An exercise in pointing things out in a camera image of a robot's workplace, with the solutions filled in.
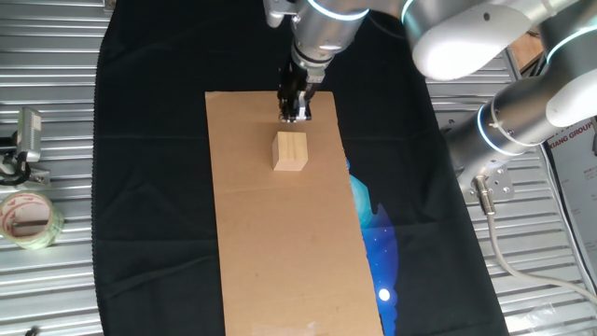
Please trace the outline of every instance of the corrugated metal surface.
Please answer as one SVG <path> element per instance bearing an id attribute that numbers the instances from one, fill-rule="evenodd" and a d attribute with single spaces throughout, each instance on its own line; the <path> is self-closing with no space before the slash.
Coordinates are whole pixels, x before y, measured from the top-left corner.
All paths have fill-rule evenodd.
<path id="1" fill-rule="evenodd" d="M 102 0 L 0 0 L 0 135 L 14 132 L 20 105 L 43 113 L 42 161 L 52 173 L 43 192 L 66 217 L 58 242 L 25 251 L 0 238 L 0 335 L 96 335 L 102 329 L 90 251 L 93 83 L 109 15 Z M 451 83 L 428 81 L 441 125 L 477 111 L 514 78 L 507 58 Z M 562 222 L 545 161 L 529 153 L 509 164 L 516 198 L 498 204 L 501 245 L 516 267 L 583 282 Z M 9 190 L 0 190 L 0 199 Z M 487 227 L 469 210 L 493 285 L 513 334 L 527 333 L 525 315 L 550 301 L 568 332 L 597 326 L 592 305 L 560 288 L 504 274 L 492 259 Z"/>
<path id="2" fill-rule="evenodd" d="M 0 238 L 0 335 L 101 334 L 91 266 L 93 86 L 109 21 L 102 0 L 0 0 L 0 135 L 20 105 L 43 114 L 43 192 L 62 209 L 57 243 L 25 251 Z M 0 198 L 10 189 L 0 189 Z"/>
<path id="3" fill-rule="evenodd" d="M 427 80 L 440 127 L 451 119 L 477 112 L 481 104 L 518 78 L 514 68 L 505 51 L 472 76 L 449 83 Z M 540 148 L 507 165 L 516 194 L 513 200 L 496 203 L 499 244 L 507 260 L 521 271 L 585 286 L 590 280 L 579 267 L 579 254 L 562 217 L 547 167 Z M 592 303 L 568 289 L 519 280 L 498 266 L 479 204 L 467 206 L 512 335 L 533 334 L 529 331 L 534 326 L 529 314 L 545 302 L 552 305 L 555 316 L 534 322 L 542 330 L 541 335 L 597 335 L 593 333 L 597 328 L 597 310 Z"/>

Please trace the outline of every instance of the metal bracket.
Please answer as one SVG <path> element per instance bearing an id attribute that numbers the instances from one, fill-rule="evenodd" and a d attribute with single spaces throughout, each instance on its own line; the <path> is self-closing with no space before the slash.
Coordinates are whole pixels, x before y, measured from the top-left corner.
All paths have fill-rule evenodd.
<path id="1" fill-rule="evenodd" d="M 266 21 L 271 28 L 278 27 L 285 15 L 297 14 L 295 4 L 286 0 L 263 0 L 263 7 L 265 8 Z"/>
<path id="2" fill-rule="evenodd" d="M 512 180 L 506 166 L 493 170 L 486 176 L 487 186 L 489 186 L 489 192 L 492 194 L 494 201 L 506 201 L 514 198 L 514 186 L 512 186 Z M 468 186 L 468 189 L 462 188 L 462 190 L 466 203 L 477 203 L 479 201 L 477 191 L 472 186 Z"/>
<path id="3" fill-rule="evenodd" d="M 36 187 L 49 187 L 49 171 L 32 168 L 29 180 L 25 182 L 24 185 L 27 187 L 28 185 L 34 183 Z"/>

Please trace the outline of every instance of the cable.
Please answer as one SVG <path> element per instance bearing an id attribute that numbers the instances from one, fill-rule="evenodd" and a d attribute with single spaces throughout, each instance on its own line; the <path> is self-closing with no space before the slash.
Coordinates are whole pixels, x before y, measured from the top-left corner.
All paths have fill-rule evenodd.
<path id="1" fill-rule="evenodd" d="M 17 156 L 17 164 L 15 165 L 15 172 L 13 174 L 0 172 L 0 176 L 2 176 L 0 186 L 18 186 L 27 182 L 31 176 L 31 167 L 27 163 L 27 152 L 22 151 Z"/>
<path id="2" fill-rule="evenodd" d="M 586 297 L 591 302 L 597 304 L 597 297 L 594 296 L 592 293 L 590 293 L 585 288 L 579 287 L 577 285 L 574 285 L 572 283 L 569 283 L 569 282 L 561 280 L 561 279 L 556 279 L 556 278 L 547 277 L 547 276 L 530 275 L 527 273 L 523 273 L 523 272 L 520 272 L 520 271 L 514 269 L 512 266 L 510 266 L 510 264 L 507 263 L 506 259 L 502 255 L 502 251 L 500 251 L 500 247 L 497 244 L 497 234 L 495 233 L 495 218 L 493 217 L 493 215 L 489 215 L 489 214 L 486 216 L 487 216 L 487 224 L 489 226 L 489 236 L 490 236 L 490 239 L 492 240 L 493 253 L 495 253 L 495 258 L 497 259 L 497 262 L 499 262 L 499 264 L 502 265 L 504 270 L 506 270 L 508 273 L 510 273 L 522 280 L 535 281 L 535 282 L 546 284 L 546 285 L 553 285 L 553 286 L 559 286 L 559 287 L 572 289 L 576 293 Z"/>

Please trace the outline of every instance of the black cloth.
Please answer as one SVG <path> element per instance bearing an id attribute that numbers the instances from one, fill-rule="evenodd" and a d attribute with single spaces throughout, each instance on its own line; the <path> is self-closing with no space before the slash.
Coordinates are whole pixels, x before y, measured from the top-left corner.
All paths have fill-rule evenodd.
<path id="1" fill-rule="evenodd" d="M 259 0 L 118 1 L 95 96 L 106 335 L 224 335 L 204 93 L 277 90 L 291 39 L 287 21 L 267 26 Z M 334 92 L 351 173 L 395 225 L 396 335 L 506 335 L 406 41 L 365 20 L 322 90 Z"/>

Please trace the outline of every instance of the silver robot arm segment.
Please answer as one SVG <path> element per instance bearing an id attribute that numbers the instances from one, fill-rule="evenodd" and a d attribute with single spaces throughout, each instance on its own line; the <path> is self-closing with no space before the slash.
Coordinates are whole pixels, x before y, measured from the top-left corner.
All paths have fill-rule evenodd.
<path id="1" fill-rule="evenodd" d="M 574 4 L 539 32 L 547 72 L 511 84 L 445 134 L 463 189 L 561 128 L 597 115 L 597 0 Z"/>
<path id="2" fill-rule="evenodd" d="M 295 36 L 290 57 L 281 71 L 278 90 L 280 121 L 311 119 L 309 102 L 324 80 L 327 66 L 334 55 L 353 42 L 356 31 L 369 12 L 369 5 L 376 1 L 398 7 L 398 0 L 297 0 L 296 4 L 285 0 L 264 0 L 268 24 L 277 27 L 285 15 L 290 15 Z"/>
<path id="3" fill-rule="evenodd" d="M 400 19 L 423 75 L 452 80 L 577 0 L 409 0 Z"/>

